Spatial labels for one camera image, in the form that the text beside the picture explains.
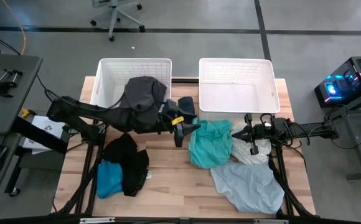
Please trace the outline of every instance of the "floor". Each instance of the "floor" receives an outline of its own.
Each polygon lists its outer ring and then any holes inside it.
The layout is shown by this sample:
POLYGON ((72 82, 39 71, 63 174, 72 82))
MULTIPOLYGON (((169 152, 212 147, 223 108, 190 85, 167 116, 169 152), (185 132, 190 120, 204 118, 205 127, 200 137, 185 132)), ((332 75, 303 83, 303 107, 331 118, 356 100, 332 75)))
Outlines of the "floor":
MULTIPOLYGON (((324 113, 313 88, 350 56, 361 55, 361 1, 355 0, 140 0, 142 11, 129 13, 144 23, 147 32, 120 32, 114 42, 106 33, 90 32, 90 19, 107 28, 110 18, 108 9, 94 9, 90 1, 7 2, 30 27, 86 28, 86 32, 26 32, 26 54, 44 58, 39 75, 45 85, 74 98, 80 95, 84 76, 95 74, 101 58, 169 58, 173 76, 197 77, 202 57, 268 58, 270 54, 276 78, 287 81, 295 120, 317 122, 324 113), (257 2, 263 23, 258 23, 257 2)), ((16 21, 0 1, 2 26, 15 27, 16 21)), ((117 28, 129 27, 137 28, 125 19, 117 24, 117 28)), ((0 31, 0 38, 17 50, 22 47, 18 31, 0 31)), ((49 108, 39 83, 32 87, 26 106, 49 108)), ((361 122, 356 120, 355 125, 361 138, 361 122)), ((351 146, 346 135, 338 142, 351 146)), ((360 169, 354 152, 319 138, 303 145, 302 151, 317 214, 361 221, 361 181, 345 179, 360 169)), ((22 173, 18 197, 9 198, 0 190, 0 218, 48 214, 58 179, 58 172, 22 173)))

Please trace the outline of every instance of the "office chair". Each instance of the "office chair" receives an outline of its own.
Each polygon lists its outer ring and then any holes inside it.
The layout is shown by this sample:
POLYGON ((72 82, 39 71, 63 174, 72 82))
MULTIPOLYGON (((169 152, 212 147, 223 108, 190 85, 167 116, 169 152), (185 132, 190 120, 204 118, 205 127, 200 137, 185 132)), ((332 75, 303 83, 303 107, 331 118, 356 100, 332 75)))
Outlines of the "office chair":
MULTIPOLYGON (((120 15, 125 16, 128 19, 131 19, 133 22, 139 24, 139 30, 141 32, 145 32, 144 25, 140 21, 136 20, 135 18, 130 16, 128 13, 123 11, 125 9, 129 9, 132 6, 136 6, 136 8, 138 10, 141 10, 142 5, 139 4, 138 2, 131 2, 131 3, 127 3, 127 4, 119 6, 118 5, 118 0, 92 0, 92 6, 94 8, 108 6, 108 7, 110 7, 112 9, 113 12, 111 13, 110 30, 108 31, 108 39, 110 41, 114 41, 114 35, 113 35, 114 26, 116 25, 116 22, 121 21, 121 18, 119 17, 120 15)), ((96 25, 96 21, 94 21, 94 20, 91 20, 90 23, 93 26, 96 25)))

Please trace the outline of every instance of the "white laundry basket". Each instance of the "white laundry basket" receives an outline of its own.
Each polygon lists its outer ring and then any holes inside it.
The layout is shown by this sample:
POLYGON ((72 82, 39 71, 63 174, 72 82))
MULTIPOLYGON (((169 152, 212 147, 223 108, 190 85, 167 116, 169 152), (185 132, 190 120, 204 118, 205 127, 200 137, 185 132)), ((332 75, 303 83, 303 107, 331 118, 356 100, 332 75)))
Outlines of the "white laundry basket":
POLYGON ((262 59, 202 58, 200 119, 243 123, 246 113, 277 113, 280 103, 272 63, 262 59))
POLYGON ((150 76, 167 87, 164 99, 171 98, 172 62, 158 58, 104 58, 99 61, 91 104, 109 107, 124 92, 130 78, 150 76))

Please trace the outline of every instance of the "blue cloth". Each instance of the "blue cloth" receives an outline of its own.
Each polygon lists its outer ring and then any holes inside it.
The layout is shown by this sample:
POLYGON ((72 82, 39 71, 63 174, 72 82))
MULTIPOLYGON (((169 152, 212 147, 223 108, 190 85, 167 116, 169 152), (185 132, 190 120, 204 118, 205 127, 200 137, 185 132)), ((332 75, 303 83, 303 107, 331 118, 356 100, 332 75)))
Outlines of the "blue cloth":
POLYGON ((232 152, 232 123, 228 120, 201 121, 200 125, 189 142, 190 161, 204 169, 225 164, 232 152))
POLYGON ((239 212, 276 214, 284 191, 267 164, 228 162, 211 168, 219 194, 224 194, 239 212))
POLYGON ((97 194, 100 199, 123 191, 123 171, 120 164, 103 160, 98 166, 97 194))

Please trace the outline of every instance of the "wooden tabletop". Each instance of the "wooden tabletop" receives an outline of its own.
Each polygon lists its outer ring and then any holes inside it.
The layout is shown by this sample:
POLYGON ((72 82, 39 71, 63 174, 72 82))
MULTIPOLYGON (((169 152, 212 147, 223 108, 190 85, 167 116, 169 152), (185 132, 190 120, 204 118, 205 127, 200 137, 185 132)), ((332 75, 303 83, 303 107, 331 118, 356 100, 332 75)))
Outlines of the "wooden tabletop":
MULTIPOLYGON (((90 102, 95 77, 85 77, 80 101, 90 102)), ((276 79, 281 111, 277 117, 294 120, 288 96, 286 80, 276 79)), ((177 101, 183 96, 192 96, 196 111, 199 111, 199 85, 173 83, 172 99, 177 101)), ((122 133, 109 127, 106 142, 121 136, 122 133)), ((187 146, 190 136, 183 142, 182 148, 176 148, 172 134, 136 134, 130 133, 138 144, 138 150, 146 149, 150 158, 149 170, 152 178, 146 180, 136 197, 127 197, 122 193, 106 199, 96 197, 93 215, 106 217, 194 217, 194 218, 268 218, 271 215, 240 213, 215 190, 209 169, 201 169, 190 163, 187 146)), ((71 138, 69 147, 78 144, 80 136, 71 138)), ((62 173, 55 196, 55 205, 59 210, 73 195, 80 184, 87 145, 68 152, 65 156, 62 173)), ((91 165, 95 160, 94 149, 91 165)), ((304 161, 294 151, 284 148, 283 152, 288 183, 291 190, 311 213, 315 213, 311 190, 304 168, 304 161)), ((82 212, 86 209, 90 185, 85 191, 82 212)))

